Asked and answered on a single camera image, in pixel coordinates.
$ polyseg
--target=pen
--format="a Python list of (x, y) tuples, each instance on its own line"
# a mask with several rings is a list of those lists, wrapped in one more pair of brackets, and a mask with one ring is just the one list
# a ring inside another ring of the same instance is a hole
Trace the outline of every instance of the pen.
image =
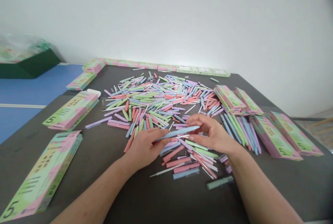
[(187, 127), (187, 128), (181, 129), (181, 130), (172, 131), (172, 132), (162, 136), (161, 138), (159, 138), (157, 140), (161, 140), (161, 139), (169, 138), (169, 137), (175, 137), (179, 134), (185, 134), (187, 132), (191, 132), (191, 131), (194, 131), (194, 130), (199, 129), (199, 128), (200, 128), (200, 126), (191, 126), (191, 127)]

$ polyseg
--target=right hand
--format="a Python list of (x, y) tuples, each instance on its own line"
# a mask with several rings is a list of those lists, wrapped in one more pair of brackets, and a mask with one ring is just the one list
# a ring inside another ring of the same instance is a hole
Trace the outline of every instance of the right hand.
[[(188, 136), (190, 141), (226, 154), (232, 153), (240, 147), (239, 143), (233, 140), (215, 119), (203, 114), (194, 114), (188, 118), (186, 123), (188, 126), (200, 126)], [(200, 132), (206, 133), (207, 136), (198, 135)]]

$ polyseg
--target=pen cap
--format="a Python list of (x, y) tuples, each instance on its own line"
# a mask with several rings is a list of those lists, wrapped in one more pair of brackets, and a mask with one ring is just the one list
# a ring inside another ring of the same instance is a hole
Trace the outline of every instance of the pen cap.
[(199, 174), (200, 173), (200, 170), (198, 167), (194, 168), (194, 169), (190, 169), (190, 170), (187, 170), (187, 171), (184, 171), (184, 172), (180, 172), (180, 173), (177, 173), (177, 174), (173, 174), (173, 179), (176, 180), (176, 179), (179, 179), (179, 178), (182, 178), (182, 177), (185, 177), (185, 176), (189, 176), (191, 174)]
[(211, 189), (217, 188), (219, 186), (223, 186), (226, 183), (232, 183), (233, 181), (234, 181), (233, 177), (230, 175), (228, 177), (225, 177), (225, 178), (222, 178), (222, 179), (219, 179), (219, 180), (207, 183), (207, 188), (209, 190), (211, 190)]

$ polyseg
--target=table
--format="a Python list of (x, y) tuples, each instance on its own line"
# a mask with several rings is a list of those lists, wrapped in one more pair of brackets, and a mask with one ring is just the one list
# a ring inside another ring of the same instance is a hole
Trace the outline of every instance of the table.
[[(147, 74), (147, 70), (131, 69), (106, 66), (88, 88), (103, 91), (121, 79), (142, 72)], [(191, 80), (200, 81), (208, 87), (216, 85), (209, 80), (211, 76), (174, 74), (180, 77), (188, 75)], [(237, 86), (244, 89), (264, 111), (282, 112), (241, 76), (232, 74), (230, 78), (214, 78), (229, 88)], [(0, 175), (6, 175), (0, 180), (0, 211), (6, 208), (46, 145), (59, 132), (41, 123), (76, 93), (66, 91), (0, 146)], [(102, 94), (101, 101), (76, 129), (83, 129), (85, 125), (102, 118), (104, 99), (106, 95)], [(123, 155), (127, 144), (125, 134), (126, 130), (107, 124), (83, 130), (83, 141), (48, 209), (8, 223), (49, 223)], [(310, 139), (324, 152), (324, 156), (303, 156), (304, 160), (300, 162), (273, 158), (262, 142), (263, 154), (256, 156), (251, 152), (251, 155), (304, 221), (332, 219), (333, 155), (319, 142)], [(206, 183), (210, 178), (202, 170), (199, 175), (176, 181), (173, 181), (171, 172), (149, 178), (163, 169), (161, 163), (162, 159), (158, 157), (128, 180), (115, 199), (105, 223), (147, 220), (158, 223), (249, 223), (236, 183), (208, 191)], [(218, 167), (218, 176), (226, 176), (222, 166)]]

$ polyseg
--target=white pen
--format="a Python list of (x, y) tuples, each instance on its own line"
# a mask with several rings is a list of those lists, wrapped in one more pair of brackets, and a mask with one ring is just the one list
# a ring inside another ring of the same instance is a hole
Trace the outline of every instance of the white pen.
[(173, 170), (174, 168), (180, 167), (180, 166), (182, 166), (182, 165), (184, 165), (184, 164), (185, 164), (185, 163), (181, 163), (181, 164), (178, 164), (178, 165), (176, 165), (176, 166), (174, 166), (174, 167), (171, 167), (171, 168), (168, 168), (168, 169), (162, 170), (162, 171), (160, 171), (160, 172), (157, 172), (157, 173), (154, 174), (154, 175), (151, 175), (150, 177), (153, 177), (153, 176), (156, 176), (156, 175), (163, 174), (163, 173), (165, 173), (165, 172), (168, 172), (168, 171), (170, 171), (170, 170)]

